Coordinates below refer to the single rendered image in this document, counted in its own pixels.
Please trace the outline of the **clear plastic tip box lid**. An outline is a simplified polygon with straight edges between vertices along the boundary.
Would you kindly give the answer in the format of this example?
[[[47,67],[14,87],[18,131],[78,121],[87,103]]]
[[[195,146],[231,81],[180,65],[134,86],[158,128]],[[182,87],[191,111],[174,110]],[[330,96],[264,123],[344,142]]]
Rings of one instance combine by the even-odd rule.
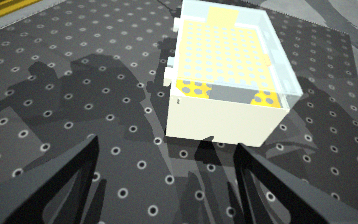
[[[260,147],[303,95],[266,11],[183,0],[166,136]]]

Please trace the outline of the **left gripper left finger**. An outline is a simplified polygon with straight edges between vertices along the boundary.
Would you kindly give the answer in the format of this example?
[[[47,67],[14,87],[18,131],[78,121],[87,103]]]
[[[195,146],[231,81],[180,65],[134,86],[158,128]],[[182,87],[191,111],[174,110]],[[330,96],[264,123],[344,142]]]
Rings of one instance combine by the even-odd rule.
[[[48,224],[80,224],[99,155],[91,135],[63,154],[0,184],[0,224],[45,224],[45,206],[77,172]]]

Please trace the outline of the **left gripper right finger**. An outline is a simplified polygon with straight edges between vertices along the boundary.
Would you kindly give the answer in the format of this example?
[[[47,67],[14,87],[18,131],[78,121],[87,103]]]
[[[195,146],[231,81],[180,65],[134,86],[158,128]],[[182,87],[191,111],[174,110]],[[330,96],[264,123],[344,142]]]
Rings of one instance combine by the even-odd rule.
[[[289,224],[358,224],[358,210],[274,165],[245,144],[237,144],[233,161],[246,224],[274,224],[251,173],[289,211]]]

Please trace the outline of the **dark grey base plate with dotted hole pattern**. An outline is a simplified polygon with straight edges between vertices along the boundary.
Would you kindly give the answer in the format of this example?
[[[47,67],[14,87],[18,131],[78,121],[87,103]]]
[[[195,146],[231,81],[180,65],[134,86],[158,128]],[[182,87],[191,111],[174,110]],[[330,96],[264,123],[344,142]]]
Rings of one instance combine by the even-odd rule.
[[[348,33],[266,11],[303,95],[259,155],[358,210]],[[237,144],[166,136],[183,0],[62,0],[0,28],[0,184],[98,135],[80,224],[246,224]]]

